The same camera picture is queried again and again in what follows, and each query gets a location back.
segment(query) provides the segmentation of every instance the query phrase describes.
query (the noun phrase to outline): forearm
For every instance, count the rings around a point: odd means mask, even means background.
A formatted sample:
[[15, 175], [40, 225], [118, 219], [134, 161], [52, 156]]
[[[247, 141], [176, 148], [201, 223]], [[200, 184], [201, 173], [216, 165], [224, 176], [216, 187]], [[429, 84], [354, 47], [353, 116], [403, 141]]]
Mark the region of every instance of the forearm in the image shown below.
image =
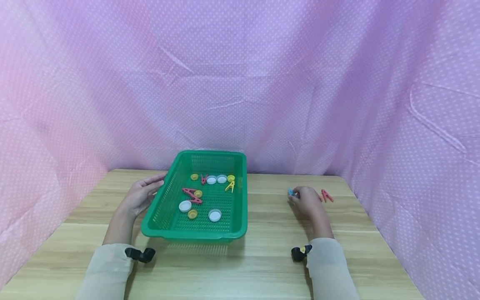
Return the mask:
[[118, 207], [108, 225], [102, 245], [132, 244], [133, 224], [136, 216], [128, 210]]
[[310, 244], [312, 250], [307, 257], [307, 268], [312, 278], [313, 298], [359, 299], [340, 244], [330, 238], [313, 239]]
[[324, 209], [314, 211], [310, 215], [312, 221], [313, 238], [331, 238], [334, 239], [330, 218]]
[[129, 244], [107, 244], [96, 249], [76, 300], [122, 300], [132, 259], [125, 255]]

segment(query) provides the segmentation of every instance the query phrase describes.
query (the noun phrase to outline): left hand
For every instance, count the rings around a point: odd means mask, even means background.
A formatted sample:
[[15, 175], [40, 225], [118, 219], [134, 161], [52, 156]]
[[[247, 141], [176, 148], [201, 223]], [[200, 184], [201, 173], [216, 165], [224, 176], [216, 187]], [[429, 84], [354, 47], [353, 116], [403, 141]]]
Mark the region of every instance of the left hand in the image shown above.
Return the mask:
[[161, 172], [134, 183], [121, 202], [119, 209], [137, 217], [150, 206], [155, 193], [163, 185], [166, 174], [166, 172]]

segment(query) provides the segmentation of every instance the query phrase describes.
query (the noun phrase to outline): person's arm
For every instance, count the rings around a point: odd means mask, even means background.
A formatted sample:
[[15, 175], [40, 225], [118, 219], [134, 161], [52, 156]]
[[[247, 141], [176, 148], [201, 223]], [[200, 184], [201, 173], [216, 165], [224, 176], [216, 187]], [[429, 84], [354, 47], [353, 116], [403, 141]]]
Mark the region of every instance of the person's arm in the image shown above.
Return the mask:
[[330, 218], [310, 187], [293, 189], [295, 196], [288, 196], [300, 212], [312, 221], [312, 250], [307, 254], [307, 268], [313, 285], [315, 300], [360, 299], [347, 267], [342, 246], [335, 240]]
[[77, 300], [121, 300], [125, 285], [132, 272], [132, 260], [125, 249], [132, 247], [133, 224], [137, 216], [147, 209], [160, 186], [165, 173], [132, 185], [115, 210], [103, 245], [95, 253], [87, 268], [85, 279], [77, 293]]

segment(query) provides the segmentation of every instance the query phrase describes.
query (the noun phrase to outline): wooden table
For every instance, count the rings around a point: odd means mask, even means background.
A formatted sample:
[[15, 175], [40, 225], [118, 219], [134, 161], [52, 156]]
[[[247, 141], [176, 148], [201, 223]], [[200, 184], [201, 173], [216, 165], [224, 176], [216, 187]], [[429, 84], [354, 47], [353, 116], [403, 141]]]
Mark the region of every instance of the wooden table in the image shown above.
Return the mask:
[[[154, 171], [114, 170], [80, 203], [0, 293], [2, 300], [73, 299], [110, 217], [131, 184]], [[326, 189], [325, 204], [362, 299], [423, 299], [348, 185], [340, 177], [248, 175], [248, 231], [226, 245], [186, 245], [149, 239], [149, 264], [138, 264], [127, 286], [129, 299], [310, 299], [304, 263], [292, 247], [308, 244], [309, 221], [297, 220], [286, 202], [287, 187]]]

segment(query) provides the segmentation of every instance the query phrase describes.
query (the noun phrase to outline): red clothespin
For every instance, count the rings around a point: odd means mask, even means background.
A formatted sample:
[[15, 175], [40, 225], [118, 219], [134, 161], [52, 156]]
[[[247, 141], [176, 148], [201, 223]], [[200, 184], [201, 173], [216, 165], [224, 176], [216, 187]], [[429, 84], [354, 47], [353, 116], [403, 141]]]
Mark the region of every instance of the red clothespin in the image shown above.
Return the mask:
[[205, 185], [205, 183], [207, 182], [208, 174], [205, 175], [205, 177], [203, 176], [203, 174], [200, 174], [200, 176], [201, 176], [202, 185]]
[[197, 204], [202, 204], [202, 203], [203, 203], [203, 201], [200, 200], [200, 198], [197, 198], [197, 197], [193, 194], [193, 193], [196, 191], [195, 189], [186, 189], [186, 188], [183, 188], [183, 189], [181, 189], [181, 191], [191, 197], [190, 202], [192, 202], [192, 203], [197, 203]]
[[322, 196], [324, 197], [325, 203], [327, 203], [327, 199], [330, 200], [330, 202], [333, 202], [333, 198], [327, 193], [326, 190], [322, 190]]

